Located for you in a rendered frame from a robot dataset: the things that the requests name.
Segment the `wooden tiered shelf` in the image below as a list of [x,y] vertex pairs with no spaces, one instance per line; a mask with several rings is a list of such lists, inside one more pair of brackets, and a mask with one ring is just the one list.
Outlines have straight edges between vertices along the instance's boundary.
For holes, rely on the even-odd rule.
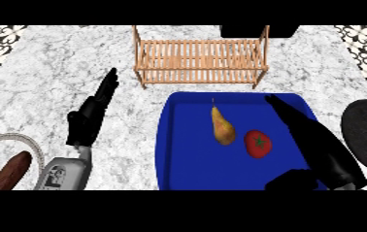
[[260,84],[267,64],[270,26],[258,39],[142,40],[131,27],[134,66],[142,87],[156,83]]

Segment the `yellow-brown pear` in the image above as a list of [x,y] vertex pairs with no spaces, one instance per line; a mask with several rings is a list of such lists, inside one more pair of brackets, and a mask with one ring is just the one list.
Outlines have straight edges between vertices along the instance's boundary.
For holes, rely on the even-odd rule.
[[233,124],[226,120],[220,109],[212,106],[211,110],[212,126],[214,126],[214,137],[223,146],[227,146],[236,140],[236,129]]

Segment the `pale round plate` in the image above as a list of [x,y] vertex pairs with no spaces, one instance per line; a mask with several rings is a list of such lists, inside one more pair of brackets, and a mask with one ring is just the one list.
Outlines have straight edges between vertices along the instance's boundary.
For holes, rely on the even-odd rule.
[[0,141],[11,141],[11,140],[19,141],[30,146],[30,148],[33,149],[33,152],[36,154],[36,158],[37,158],[39,171],[43,171],[44,156],[43,156],[43,151],[42,151],[42,148],[40,148],[36,140],[30,136],[19,134],[19,133],[0,134]]

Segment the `dark grey round object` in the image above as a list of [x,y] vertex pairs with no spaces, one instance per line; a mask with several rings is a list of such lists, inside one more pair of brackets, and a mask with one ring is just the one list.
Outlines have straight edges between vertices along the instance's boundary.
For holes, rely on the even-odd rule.
[[367,167],[367,99],[348,104],[341,116],[341,133],[357,160]]

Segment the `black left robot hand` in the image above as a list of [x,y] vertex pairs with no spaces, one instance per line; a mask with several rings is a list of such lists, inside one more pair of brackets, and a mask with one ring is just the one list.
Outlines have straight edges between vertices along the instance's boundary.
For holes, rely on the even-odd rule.
[[80,109],[68,113],[70,146],[90,147],[96,141],[106,109],[118,88],[117,68],[112,68],[93,96],[84,100]]

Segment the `red tomato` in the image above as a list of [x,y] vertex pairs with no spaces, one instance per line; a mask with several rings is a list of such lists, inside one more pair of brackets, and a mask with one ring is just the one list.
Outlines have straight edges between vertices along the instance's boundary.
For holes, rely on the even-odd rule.
[[243,137],[245,149],[251,157],[260,159],[273,150],[273,141],[260,130],[249,130]]

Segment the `black box appliance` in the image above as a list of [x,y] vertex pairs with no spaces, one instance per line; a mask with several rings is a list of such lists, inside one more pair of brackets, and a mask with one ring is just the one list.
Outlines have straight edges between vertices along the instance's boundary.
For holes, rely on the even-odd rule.
[[[266,29],[264,24],[255,25],[221,25],[223,38],[260,38]],[[298,25],[274,24],[270,26],[270,38],[291,38]]]

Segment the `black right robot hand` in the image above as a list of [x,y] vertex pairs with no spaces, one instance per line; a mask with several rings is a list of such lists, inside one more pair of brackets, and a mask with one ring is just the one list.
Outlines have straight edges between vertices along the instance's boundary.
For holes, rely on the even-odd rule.
[[367,178],[330,129],[283,101],[276,94],[267,95],[266,101],[288,126],[289,134],[316,179],[329,189],[338,189],[348,184],[353,184],[355,189],[361,189],[367,185]]

